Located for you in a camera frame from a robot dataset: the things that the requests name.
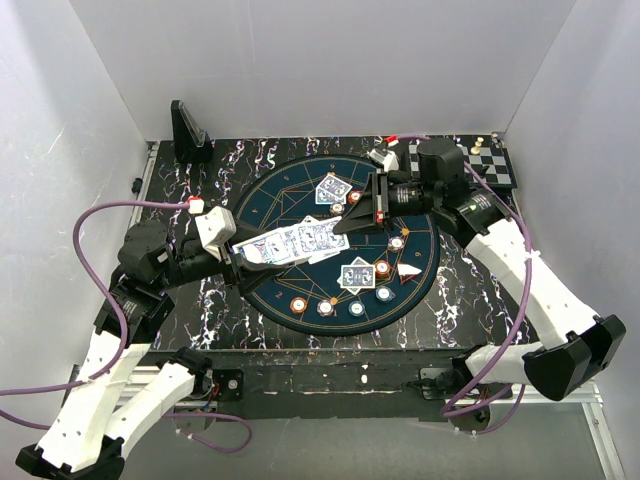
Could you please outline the blue white chips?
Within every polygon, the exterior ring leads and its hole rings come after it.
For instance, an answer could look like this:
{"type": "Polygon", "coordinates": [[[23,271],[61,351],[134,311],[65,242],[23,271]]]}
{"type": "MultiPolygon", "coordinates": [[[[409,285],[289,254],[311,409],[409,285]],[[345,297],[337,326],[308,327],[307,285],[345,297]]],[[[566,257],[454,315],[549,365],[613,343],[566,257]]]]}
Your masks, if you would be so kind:
{"type": "Polygon", "coordinates": [[[345,212],[345,205],[343,203],[333,203],[330,206],[330,214],[332,216],[342,216],[345,212]]]}
{"type": "Polygon", "coordinates": [[[400,236],[391,237],[388,242],[388,250],[391,252],[399,252],[405,246],[405,241],[400,236]]]}

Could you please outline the orange chips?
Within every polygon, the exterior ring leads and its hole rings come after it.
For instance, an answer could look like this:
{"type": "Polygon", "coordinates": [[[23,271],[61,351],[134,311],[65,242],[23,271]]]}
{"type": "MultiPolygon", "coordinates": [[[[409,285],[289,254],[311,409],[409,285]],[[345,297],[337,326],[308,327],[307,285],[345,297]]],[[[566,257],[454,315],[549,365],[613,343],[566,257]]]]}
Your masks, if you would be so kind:
{"type": "Polygon", "coordinates": [[[352,190],[347,196],[347,203],[349,205],[355,205],[361,198],[362,192],[359,190],[352,190]]]}
{"type": "Polygon", "coordinates": [[[377,279],[386,279],[392,273],[392,267],[386,260],[379,260],[374,264],[377,279]]]}

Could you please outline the blue playing card box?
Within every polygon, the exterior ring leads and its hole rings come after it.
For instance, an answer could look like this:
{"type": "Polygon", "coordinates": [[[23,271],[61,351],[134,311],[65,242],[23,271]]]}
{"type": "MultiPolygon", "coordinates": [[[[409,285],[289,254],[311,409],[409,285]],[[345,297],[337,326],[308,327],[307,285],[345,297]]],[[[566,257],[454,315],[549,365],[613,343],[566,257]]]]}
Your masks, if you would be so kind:
{"type": "Polygon", "coordinates": [[[288,232],[274,231],[235,244],[233,252],[255,264],[284,265],[305,257],[288,232]]]}

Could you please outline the orange poker chip stack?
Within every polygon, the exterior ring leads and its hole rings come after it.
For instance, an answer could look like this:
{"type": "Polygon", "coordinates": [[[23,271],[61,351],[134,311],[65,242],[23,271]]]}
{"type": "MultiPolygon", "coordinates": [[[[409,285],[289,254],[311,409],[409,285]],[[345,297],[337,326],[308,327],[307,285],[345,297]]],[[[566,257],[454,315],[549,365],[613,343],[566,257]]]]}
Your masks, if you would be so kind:
{"type": "Polygon", "coordinates": [[[307,300],[302,297],[295,297],[290,302],[290,310],[294,314],[302,314],[307,309],[307,300]]]}

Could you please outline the deck of playing cards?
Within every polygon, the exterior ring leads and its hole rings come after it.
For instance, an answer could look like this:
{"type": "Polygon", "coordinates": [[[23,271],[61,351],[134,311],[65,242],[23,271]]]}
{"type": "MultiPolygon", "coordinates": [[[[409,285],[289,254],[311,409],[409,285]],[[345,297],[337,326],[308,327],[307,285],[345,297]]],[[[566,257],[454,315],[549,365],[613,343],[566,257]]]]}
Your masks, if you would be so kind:
{"type": "Polygon", "coordinates": [[[311,257],[320,251],[319,230],[315,226],[291,226],[286,228],[286,238],[294,245],[297,257],[311,257]]]}

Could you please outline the green chips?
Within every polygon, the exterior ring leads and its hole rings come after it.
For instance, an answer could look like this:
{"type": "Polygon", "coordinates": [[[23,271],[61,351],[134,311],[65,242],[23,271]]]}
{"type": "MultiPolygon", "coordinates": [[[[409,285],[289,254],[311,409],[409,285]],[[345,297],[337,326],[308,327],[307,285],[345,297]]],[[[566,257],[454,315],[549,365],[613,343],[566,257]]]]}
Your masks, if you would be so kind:
{"type": "Polygon", "coordinates": [[[394,298],[393,291],[387,286],[379,286],[375,291],[376,298],[383,303],[391,302],[394,298]]]}

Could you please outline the blue white poker chip stack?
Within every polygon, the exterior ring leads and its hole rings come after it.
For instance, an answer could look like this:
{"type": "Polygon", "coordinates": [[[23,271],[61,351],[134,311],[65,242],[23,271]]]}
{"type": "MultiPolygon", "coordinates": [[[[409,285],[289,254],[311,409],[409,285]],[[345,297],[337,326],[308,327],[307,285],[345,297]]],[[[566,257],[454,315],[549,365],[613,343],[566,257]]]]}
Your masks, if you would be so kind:
{"type": "Polygon", "coordinates": [[[331,316],[334,312],[334,305],[330,300],[321,300],[318,302],[317,312],[321,317],[331,316]]]}

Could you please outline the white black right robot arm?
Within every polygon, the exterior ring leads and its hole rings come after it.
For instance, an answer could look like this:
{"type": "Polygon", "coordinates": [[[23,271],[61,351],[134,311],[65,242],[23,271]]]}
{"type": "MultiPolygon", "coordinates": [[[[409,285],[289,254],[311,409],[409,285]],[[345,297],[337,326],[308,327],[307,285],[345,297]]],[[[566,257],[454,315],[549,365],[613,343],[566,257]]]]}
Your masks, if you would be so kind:
{"type": "Polygon", "coordinates": [[[465,160],[448,138],[429,138],[403,159],[394,141],[367,154],[374,165],[360,199],[335,228],[340,234],[388,231],[393,219],[428,215],[437,227],[481,262],[518,299],[518,321],[528,319],[538,340],[474,347],[438,376],[455,400],[475,397],[489,383],[533,386],[560,401],[606,369],[626,328],[578,299],[534,251],[521,218],[465,160]]]}

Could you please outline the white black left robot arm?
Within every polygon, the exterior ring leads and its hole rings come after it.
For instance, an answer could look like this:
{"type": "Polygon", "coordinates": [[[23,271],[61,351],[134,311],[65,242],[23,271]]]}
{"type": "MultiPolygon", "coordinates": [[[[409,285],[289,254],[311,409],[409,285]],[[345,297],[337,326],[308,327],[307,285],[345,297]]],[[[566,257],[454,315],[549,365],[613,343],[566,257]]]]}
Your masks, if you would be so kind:
{"type": "Polygon", "coordinates": [[[195,234],[174,246],[159,221],[131,227],[78,377],[44,436],[19,451],[17,466],[44,479],[117,479],[136,443],[176,402],[205,398],[214,386],[212,361],[183,347],[124,406],[117,404],[174,307],[168,289],[220,274],[249,293],[283,272],[235,251],[261,233],[240,220],[205,214],[197,217],[195,234]]]}

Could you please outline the round blue poker mat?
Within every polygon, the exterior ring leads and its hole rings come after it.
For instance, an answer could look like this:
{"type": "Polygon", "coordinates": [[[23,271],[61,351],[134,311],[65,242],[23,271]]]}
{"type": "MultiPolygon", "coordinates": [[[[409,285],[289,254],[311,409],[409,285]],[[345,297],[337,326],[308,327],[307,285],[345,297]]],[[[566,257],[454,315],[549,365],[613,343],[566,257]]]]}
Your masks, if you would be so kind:
{"type": "MultiPolygon", "coordinates": [[[[328,175],[364,189],[373,166],[349,155],[314,156],[276,167],[252,183],[236,203],[234,216],[266,231],[290,226],[307,216],[329,218],[329,208],[315,201],[315,190],[328,175]]],[[[389,233],[356,234],[349,249],[315,264],[304,263],[269,279],[247,295],[265,317],[285,327],[320,336],[350,336],[385,327],[408,314],[428,293],[440,261],[440,238],[428,216],[395,219],[389,233]],[[355,260],[390,271],[377,280],[386,289],[357,293],[339,284],[341,268],[355,260]]]]}

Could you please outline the green poker chip stack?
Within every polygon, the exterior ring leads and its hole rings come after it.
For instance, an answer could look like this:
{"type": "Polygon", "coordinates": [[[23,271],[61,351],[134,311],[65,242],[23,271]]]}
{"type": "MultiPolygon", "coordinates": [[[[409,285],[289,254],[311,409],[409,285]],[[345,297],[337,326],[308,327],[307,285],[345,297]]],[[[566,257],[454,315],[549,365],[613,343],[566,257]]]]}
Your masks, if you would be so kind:
{"type": "Polygon", "coordinates": [[[360,301],[352,301],[348,306],[348,311],[351,316],[360,317],[365,314],[365,307],[360,301]]]}

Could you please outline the white chess piece right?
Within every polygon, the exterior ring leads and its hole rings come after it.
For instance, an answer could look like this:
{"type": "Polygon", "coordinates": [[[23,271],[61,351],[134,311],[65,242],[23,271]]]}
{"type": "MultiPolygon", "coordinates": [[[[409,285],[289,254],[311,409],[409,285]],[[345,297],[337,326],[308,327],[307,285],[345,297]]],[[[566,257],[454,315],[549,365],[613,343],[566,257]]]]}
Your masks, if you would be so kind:
{"type": "Polygon", "coordinates": [[[484,142],[483,137],[477,137],[474,145],[470,148],[469,153],[473,156],[479,155],[483,147],[483,142],[484,142]]]}

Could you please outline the black white chess board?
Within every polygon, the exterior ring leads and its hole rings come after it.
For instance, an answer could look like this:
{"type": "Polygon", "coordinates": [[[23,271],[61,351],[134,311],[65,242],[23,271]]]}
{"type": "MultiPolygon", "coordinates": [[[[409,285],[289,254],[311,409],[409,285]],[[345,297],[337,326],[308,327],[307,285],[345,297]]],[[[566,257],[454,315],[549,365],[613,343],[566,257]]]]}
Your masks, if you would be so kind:
{"type": "Polygon", "coordinates": [[[455,142],[465,156],[465,162],[493,189],[511,190],[517,187],[509,153],[499,142],[483,137],[480,153],[472,155],[477,137],[443,136],[443,140],[455,142]]]}

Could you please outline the black card holder stand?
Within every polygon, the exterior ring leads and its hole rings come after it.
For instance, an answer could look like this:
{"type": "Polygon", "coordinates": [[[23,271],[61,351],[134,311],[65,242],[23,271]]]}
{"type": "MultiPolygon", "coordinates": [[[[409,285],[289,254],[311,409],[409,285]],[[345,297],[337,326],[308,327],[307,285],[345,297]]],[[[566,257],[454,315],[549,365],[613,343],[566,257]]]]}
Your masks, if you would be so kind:
{"type": "Polygon", "coordinates": [[[201,128],[182,100],[170,105],[173,146],[176,161],[180,164],[207,164],[214,154],[212,139],[201,128]]]}

